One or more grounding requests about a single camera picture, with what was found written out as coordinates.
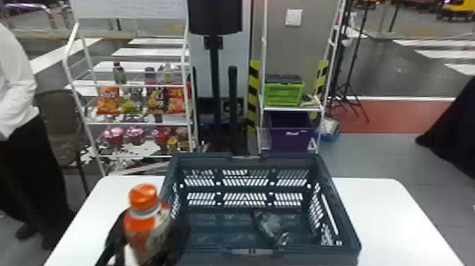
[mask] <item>snack bag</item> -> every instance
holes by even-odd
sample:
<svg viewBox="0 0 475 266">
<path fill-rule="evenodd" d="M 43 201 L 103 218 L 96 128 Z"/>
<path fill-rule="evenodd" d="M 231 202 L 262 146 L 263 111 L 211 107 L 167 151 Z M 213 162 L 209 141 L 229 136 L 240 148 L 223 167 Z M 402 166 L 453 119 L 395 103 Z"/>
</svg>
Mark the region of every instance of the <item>snack bag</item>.
<svg viewBox="0 0 475 266">
<path fill-rule="evenodd" d="M 147 88 L 147 113 L 163 115 L 167 107 L 167 88 Z"/>
<path fill-rule="evenodd" d="M 124 102 L 120 108 L 124 114 L 142 113 L 142 88 L 128 87 L 124 88 Z"/>
<path fill-rule="evenodd" d="M 119 88 L 102 87 L 99 89 L 98 115 L 118 115 L 119 114 Z"/>
<path fill-rule="evenodd" d="M 168 97 L 168 114 L 180 114 L 185 112 L 182 88 L 168 88 Z"/>
</svg>

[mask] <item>purple bin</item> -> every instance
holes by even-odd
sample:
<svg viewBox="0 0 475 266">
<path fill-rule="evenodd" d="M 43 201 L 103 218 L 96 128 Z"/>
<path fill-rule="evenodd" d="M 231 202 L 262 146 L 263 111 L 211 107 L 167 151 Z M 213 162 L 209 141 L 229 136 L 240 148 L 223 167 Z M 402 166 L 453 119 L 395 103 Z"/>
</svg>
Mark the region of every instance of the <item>purple bin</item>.
<svg viewBox="0 0 475 266">
<path fill-rule="evenodd" d="M 306 152 L 315 131 L 308 112 L 271 112 L 272 151 Z"/>
</svg>

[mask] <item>gray wall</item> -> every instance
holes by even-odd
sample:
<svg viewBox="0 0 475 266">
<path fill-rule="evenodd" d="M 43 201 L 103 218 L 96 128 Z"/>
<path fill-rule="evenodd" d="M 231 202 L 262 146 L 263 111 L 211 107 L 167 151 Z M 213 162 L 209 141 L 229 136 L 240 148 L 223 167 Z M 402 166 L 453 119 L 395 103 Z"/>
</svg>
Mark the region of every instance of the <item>gray wall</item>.
<svg viewBox="0 0 475 266">
<path fill-rule="evenodd" d="M 269 0 L 266 73 L 297 74 L 312 90 L 338 0 Z M 300 27 L 285 26 L 287 9 L 303 9 Z M 254 0 L 252 59 L 260 60 L 264 0 Z"/>
</svg>

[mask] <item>speaker stand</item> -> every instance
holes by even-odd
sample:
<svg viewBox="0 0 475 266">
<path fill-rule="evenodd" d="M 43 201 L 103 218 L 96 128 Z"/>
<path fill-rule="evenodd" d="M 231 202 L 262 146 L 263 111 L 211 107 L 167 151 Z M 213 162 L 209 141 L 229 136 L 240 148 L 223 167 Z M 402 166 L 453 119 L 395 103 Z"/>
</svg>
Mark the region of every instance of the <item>speaker stand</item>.
<svg viewBox="0 0 475 266">
<path fill-rule="evenodd" d="M 204 36 L 204 48 L 209 50 L 211 63 L 211 89 L 213 91 L 214 136 L 212 143 L 216 152 L 221 151 L 221 96 L 219 86 L 219 50 L 223 49 L 223 37 Z"/>
<path fill-rule="evenodd" d="M 350 10 L 351 10 L 352 5 L 353 5 L 353 1 L 350 1 L 350 3 L 349 3 Z M 336 88 L 332 89 L 331 98 L 330 98 L 330 102 L 329 102 L 329 109 L 331 110 L 332 108 L 341 106 L 346 112 L 346 108 L 344 107 L 344 104 L 347 104 L 352 109 L 352 111 L 355 113 L 356 117 L 359 118 L 360 115 L 358 114 L 358 111 L 355 109 L 355 107 L 358 107 L 358 108 L 360 108 L 361 112 L 365 116 L 366 122 L 369 123 L 370 118 L 368 117 L 368 114 L 366 113 L 365 108 L 361 104 L 361 102 L 358 98 L 358 95 L 355 93 L 355 91 L 354 91 L 354 89 L 351 85 L 351 77 L 353 75 L 353 69 L 355 67 L 356 58 L 358 58 L 358 50 L 360 48 L 361 35 L 363 34 L 363 29 L 365 28 L 366 19 L 368 17 L 368 10 L 369 10 L 369 1 L 367 1 L 366 5 L 365 5 L 365 13 L 363 15 L 363 20 L 361 21 L 361 26 L 360 26 L 359 33 L 358 33 L 358 39 L 356 40 L 355 51 L 353 53 L 353 58 L 351 59 L 350 70 L 349 70 L 348 76 L 346 77 L 346 82 L 343 85 L 337 86 Z M 348 27 L 348 18 L 346 18 L 346 23 L 345 23 L 345 26 L 344 26 L 345 34 L 346 34 L 347 27 Z M 344 54 L 345 48 L 344 48 L 343 44 L 340 42 L 339 47 L 337 49 L 339 49 L 339 56 L 338 56 L 338 62 L 336 64 L 337 67 L 336 67 L 335 77 L 334 77 L 334 80 L 332 82 L 333 86 L 335 86 L 336 82 L 338 82 L 338 76 L 339 76 L 339 73 L 341 71 L 340 67 L 341 67 L 341 63 L 343 61 L 343 54 Z M 347 98 L 348 93 L 350 93 L 355 98 L 356 102 L 350 101 Z M 335 101 L 339 102 L 339 104 L 336 105 L 336 106 L 333 106 Z"/>
</svg>

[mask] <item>green crate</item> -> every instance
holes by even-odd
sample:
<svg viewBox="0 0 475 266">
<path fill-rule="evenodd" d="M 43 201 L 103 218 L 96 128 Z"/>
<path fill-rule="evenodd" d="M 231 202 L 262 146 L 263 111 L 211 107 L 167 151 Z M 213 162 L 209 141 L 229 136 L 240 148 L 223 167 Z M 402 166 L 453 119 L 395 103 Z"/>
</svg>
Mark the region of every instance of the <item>green crate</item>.
<svg viewBox="0 0 475 266">
<path fill-rule="evenodd" d="M 266 83 L 264 95 L 266 106 L 299 107 L 304 87 L 304 83 Z"/>
</svg>

